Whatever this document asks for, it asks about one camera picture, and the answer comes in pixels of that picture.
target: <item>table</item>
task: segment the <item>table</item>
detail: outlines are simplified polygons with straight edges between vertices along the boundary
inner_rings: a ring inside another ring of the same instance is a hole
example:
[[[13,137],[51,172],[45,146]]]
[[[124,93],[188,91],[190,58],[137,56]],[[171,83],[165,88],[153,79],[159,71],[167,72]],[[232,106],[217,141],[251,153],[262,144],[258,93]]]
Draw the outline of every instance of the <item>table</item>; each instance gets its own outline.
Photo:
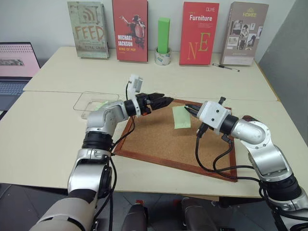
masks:
[[[65,92],[22,94],[0,121],[0,182],[66,188],[86,128],[86,120],[73,109],[79,96],[80,93]],[[308,191],[305,171],[308,147],[282,104],[227,100],[224,105],[232,107],[232,113],[238,117],[252,115],[268,125],[274,144],[282,149],[300,185]],[[119,124],[114,140],[125,124]],[[238,140],[235,149],[237,164],[250,164],[247,150]],[[121,156],[115,156],[114,162],[118,191],[258,197],[255,182],[227,182]],[[238,170],[238,175],[256,177],[250,169]]]
[[[148,63],[120,62],[115,50],[109,60],[80,59],[75,47],[61,47],[26,85],[26,91],[122,93],[130,74],[143,79],[142,91],[161,92],[171,97],[219,98],[275,101],[258,65],[236,67],[240,72],[216,66],[180,66],[179,53],[172,53],[168,66],[154,63],[149,51]],[[212,62],[219,62],[213,54]]]

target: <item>clear plastic tray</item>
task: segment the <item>clear plastic tray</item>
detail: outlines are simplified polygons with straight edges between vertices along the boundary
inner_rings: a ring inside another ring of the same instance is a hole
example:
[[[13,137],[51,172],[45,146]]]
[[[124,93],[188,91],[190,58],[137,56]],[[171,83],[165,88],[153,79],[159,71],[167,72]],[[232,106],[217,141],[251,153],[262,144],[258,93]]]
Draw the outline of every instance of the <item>clear plastic tray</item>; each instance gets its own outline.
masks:
[[[85,91],[76,101],[73,109],[80,112],[81,118],[87,119],[90,112],[98,110],[104,103],[117,101],[118,94]]]

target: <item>red book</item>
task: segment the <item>red book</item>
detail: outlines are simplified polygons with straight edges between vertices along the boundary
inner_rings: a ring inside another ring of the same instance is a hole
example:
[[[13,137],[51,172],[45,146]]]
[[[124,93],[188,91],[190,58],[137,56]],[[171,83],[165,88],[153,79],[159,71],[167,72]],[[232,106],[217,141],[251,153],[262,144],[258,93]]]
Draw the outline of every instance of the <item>red book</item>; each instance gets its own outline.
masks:
[[[184,2],[180,64],[211,62],[219,3]]]
[[[113,0],[118,60],[148,61],[147,0]]]

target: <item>book cover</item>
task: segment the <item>book cover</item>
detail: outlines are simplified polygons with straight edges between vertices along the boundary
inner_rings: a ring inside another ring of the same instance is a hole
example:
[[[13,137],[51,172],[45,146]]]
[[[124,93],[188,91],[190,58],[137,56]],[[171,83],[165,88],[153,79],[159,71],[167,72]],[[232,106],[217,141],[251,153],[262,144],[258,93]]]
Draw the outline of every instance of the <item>book cover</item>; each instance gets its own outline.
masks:
[[[180,64],[211,62],[219,3],[184,2]]]
[[[108,58],[103,5],[97,1],[67,2],[78,57]]]
[[[231,4],[221,64],[252,64],[268,8],[260,3]]]
[[[118,60],[148,61],[147,0],[113,0]]]

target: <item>cork board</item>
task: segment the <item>cork board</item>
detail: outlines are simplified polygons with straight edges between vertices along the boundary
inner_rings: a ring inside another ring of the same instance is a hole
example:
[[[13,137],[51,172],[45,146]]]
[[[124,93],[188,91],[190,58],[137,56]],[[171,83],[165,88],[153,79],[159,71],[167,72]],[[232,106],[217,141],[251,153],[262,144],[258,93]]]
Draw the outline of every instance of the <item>cork board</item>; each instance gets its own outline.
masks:
[[[217,173],[206,172],[199,167],[195,159],[195,145],[196,132],[201,122],[197,118],[191,116],[190,128],[174,129],[172,107],[186,103],[202,105],[190,101],[174,100],[168,107],[135,118],[135,130],[117,145],[115,154],[236,182],[237,180],[224,178]],[[130,118],[122,135],[126,134],[131,126],[132,120]],[[228,148],[229,144],[221,139],[221,134],[218,136],[208,129],[199,143],[201,163],[205,167],[213,169],[214,159]],[[234,148],[217,162],[217,168],[234,165],[236,165]],[[224,173],[237,176],[236,169]]]

